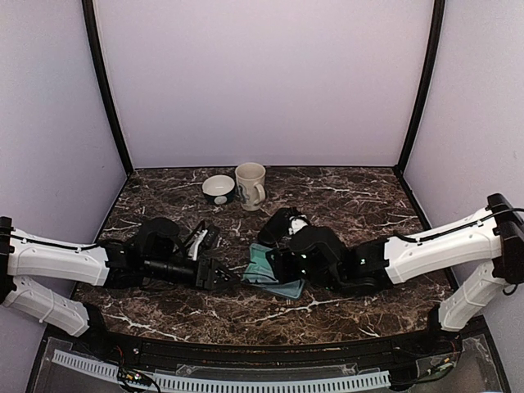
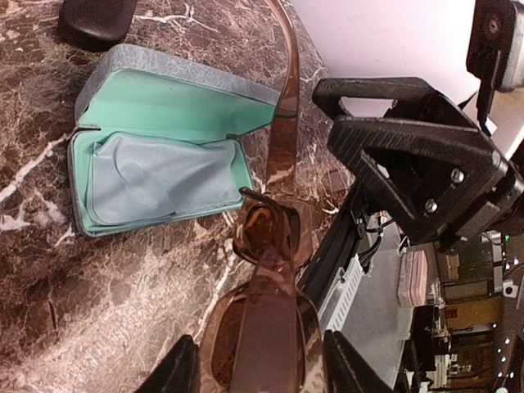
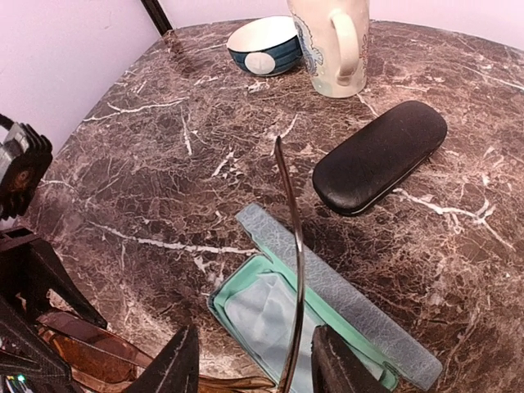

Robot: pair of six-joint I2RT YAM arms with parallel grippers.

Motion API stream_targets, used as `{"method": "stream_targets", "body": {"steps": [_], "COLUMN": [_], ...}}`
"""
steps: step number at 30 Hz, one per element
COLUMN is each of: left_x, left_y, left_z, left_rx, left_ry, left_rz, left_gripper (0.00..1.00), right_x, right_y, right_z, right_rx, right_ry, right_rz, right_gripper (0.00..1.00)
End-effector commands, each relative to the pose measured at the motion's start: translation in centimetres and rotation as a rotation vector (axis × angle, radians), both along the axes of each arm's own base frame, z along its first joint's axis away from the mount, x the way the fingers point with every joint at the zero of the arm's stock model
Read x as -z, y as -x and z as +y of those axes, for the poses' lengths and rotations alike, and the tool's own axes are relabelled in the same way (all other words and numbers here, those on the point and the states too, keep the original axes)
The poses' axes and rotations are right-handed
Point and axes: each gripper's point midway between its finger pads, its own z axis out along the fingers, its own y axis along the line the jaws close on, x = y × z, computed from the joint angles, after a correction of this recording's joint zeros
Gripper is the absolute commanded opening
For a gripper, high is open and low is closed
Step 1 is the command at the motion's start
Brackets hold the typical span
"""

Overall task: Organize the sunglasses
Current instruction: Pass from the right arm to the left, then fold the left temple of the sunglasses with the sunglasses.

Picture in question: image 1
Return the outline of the blue grey glasses case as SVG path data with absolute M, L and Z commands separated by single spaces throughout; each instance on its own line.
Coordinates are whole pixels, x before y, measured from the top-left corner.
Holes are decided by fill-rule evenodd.
M 305 282 L 299 279 L 293 282 L 282 283 L 276 279 L 266 257 L 266 253 L 269 251 L 271 251 L 269 247 L 258 243 L 250 245 L 250 262 L 242 274 L 242 281 L 272 295 L 287 300 L 299 300 Z

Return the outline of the brown tinted sunglasses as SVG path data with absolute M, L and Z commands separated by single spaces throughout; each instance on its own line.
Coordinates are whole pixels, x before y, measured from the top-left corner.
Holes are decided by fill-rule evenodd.
M 241 282 L 253 286 L 276 287 L 282 284 L 274 277 L 273 273 L 268 270 L 246 270 L 240 274 L 240 279 Z

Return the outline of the black glasses case beige lining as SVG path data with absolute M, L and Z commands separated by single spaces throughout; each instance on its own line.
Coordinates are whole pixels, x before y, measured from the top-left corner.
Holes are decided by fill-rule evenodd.
M 289 233 L 291 218 L 296 215 L 298 215 L 296 207 L 278 209 L 259 231 L 258 243 L 263 246 L 276 246 Z

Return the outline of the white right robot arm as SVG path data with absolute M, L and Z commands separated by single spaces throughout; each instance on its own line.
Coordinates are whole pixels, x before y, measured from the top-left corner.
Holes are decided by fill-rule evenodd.
M 500 193 L 451 224 L 353 247 L 297 209 L 281 208 L 257 240 L 269 247 L 267 258 L 278 282 L 303 278 L 346 296 L 371 295 L 435 270 L 478 262 L 458 290 L 431 310 L 428 329 L 418 336 L 425 355 L 437 354 L 499 293 L 510 296 L 523 284 L 523 210 Z

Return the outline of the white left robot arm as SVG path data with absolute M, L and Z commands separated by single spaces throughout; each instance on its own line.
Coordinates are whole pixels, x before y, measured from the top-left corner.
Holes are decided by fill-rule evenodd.
M 167 218 L 142 222 L 126 241 L 106 239 L 92 245 L 59 242 L 16 229 L 1 218 L 1 304 L 51 324 L 84 344 L 98 357 L 115 351 L 98 307 L 60 296 L 36 277 L 87 283 L 93 287 L 140 287 L 148 278 L 207 291 L 237 284 L 240 278 L 205 255 L 219 235 L 199 223 L 188 239 Z

